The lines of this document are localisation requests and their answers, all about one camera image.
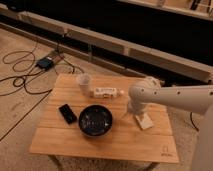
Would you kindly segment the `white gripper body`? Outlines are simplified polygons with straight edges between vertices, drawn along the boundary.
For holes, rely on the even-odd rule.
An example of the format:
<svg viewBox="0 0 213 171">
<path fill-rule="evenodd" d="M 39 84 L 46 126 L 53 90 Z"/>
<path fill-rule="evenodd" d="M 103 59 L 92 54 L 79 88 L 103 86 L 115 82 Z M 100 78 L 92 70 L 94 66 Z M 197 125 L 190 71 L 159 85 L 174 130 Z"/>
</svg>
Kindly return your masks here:
<svg viewBox="0 0 213 171">
<path fill-rule="evenodd" d="M 127 104 L 127 111 L 134 115 L 141 115 L 146 112 L 147 103 L 129 100 Z"/>
</svg>

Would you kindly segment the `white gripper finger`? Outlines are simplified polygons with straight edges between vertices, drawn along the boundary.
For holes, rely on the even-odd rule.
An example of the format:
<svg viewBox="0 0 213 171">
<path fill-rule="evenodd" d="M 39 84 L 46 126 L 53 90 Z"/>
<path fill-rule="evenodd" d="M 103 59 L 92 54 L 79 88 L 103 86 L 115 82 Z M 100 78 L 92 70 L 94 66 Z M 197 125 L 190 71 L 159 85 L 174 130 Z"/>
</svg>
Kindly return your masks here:
<svg viewBox="0 0 213 171">
<path fill-rule="evenodd" d="M 130 114 L 131 114 L 130 112 L 126 111 L 126 112 L 122 115 L 122 117 L 125 118 L 125 117 L 129 116 Z"/>
</svg>

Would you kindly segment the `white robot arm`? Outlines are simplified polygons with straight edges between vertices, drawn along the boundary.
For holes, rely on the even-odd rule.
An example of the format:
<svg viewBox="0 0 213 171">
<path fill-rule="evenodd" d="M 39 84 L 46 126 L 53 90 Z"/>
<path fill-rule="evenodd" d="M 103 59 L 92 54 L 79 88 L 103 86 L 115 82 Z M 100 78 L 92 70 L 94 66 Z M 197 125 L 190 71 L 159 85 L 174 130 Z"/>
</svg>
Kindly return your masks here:
<svg viewBox="0 0 213 171">
<path fill-rule="evenodd" d="M 190 171 L 213 171 L 213 85 L 162 87 L 145 77 L 128 89 L 127 111 L 139 115 L 147 103 L 180 108 L 204 116 Z"/>
</svg>

